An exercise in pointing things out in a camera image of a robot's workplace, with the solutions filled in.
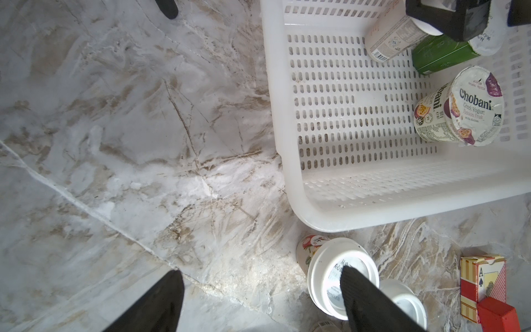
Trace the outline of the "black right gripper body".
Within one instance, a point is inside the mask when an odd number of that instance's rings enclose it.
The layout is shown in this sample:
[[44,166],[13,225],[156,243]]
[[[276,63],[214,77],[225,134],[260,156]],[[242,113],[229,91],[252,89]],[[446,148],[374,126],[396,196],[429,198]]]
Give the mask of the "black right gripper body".
[[433,26],[456,42],[468,42],[488,26],[491,1],[457,1],[456,10],[423,4],[420,0],[405,1],[406,14]]

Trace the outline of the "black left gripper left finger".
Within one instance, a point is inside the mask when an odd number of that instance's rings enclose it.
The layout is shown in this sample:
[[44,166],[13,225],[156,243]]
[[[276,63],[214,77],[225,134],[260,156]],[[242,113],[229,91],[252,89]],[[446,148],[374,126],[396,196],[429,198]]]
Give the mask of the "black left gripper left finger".
[[185,285],[181,271],[169,271],[109,325],[105,332],[175,332],[181,316],[184,294]]

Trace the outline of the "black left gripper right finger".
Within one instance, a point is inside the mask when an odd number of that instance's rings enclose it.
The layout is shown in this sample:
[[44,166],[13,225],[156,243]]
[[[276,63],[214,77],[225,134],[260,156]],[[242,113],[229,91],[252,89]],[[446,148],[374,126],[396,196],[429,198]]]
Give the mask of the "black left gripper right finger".
[[353,267],[342,269],[340,289],[352,331],[424,330]]

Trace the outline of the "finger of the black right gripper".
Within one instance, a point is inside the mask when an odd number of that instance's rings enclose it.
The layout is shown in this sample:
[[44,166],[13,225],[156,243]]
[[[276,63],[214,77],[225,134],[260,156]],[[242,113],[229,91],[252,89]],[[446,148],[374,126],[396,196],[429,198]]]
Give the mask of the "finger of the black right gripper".
[[512,0],[507,17],[509,27],[531,25],[531,0]]

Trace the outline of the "green yogurt cup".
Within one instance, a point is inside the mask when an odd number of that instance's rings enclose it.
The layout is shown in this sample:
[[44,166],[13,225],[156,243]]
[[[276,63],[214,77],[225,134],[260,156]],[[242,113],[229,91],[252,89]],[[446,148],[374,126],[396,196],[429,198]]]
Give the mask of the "green yogurt cup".
[[446,35],[424,38],[412,51],[413,67],[429,75],[501,50],[507,36],[507,12],[501,1],[492,1],[486,29],[470,41],[454,41]]

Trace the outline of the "Chobani yogurt cup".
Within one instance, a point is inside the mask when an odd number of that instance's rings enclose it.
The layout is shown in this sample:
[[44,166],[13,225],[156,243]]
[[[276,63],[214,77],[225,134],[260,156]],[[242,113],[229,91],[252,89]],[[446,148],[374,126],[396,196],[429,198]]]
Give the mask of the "Chobani yogurt cup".
[[504,105],[502,89],[493,73],[469,66],[417,103],[413,113],[415,130],[427,142],[489,145],[501,131]]

